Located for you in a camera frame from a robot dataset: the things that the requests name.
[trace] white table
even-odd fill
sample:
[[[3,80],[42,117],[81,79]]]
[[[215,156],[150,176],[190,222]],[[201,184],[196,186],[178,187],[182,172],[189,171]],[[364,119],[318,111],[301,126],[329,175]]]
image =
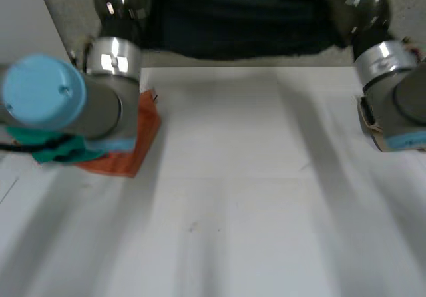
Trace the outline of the white table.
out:
[[[425,296],[426,155],[372,146],[353,69],[149,81],[134,180],[0,163],[0,296]]]

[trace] metal band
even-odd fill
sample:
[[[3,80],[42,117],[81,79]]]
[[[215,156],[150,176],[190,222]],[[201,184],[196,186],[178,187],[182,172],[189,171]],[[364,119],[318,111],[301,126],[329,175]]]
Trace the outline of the metal band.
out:
[[[415,57],[405,50],[400,41],[382,42],[366,50],[355,61],[361,82],[368,84],[376,77],[417,66]]]
[[[118,37],[101,37],[87,57],[87,74],[111,74],[139,81],[142,50]]]

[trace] dark fabric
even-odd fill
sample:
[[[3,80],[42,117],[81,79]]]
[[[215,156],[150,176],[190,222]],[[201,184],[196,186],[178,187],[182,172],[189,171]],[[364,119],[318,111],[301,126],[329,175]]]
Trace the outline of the dark fabric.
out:
[[[154,0],[141,46],[197,59],[319,53],[342,46],[317,0]]]

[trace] red fabric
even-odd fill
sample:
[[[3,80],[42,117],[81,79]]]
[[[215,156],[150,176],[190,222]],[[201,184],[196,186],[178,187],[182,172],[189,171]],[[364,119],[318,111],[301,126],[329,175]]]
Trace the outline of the red fabric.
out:
[[[95,174],[134,178],[160,128],[160,116],[150,91],[140,94],[138,138],[131,154],[111,153],[100,159],[81,162],[75,166]]]

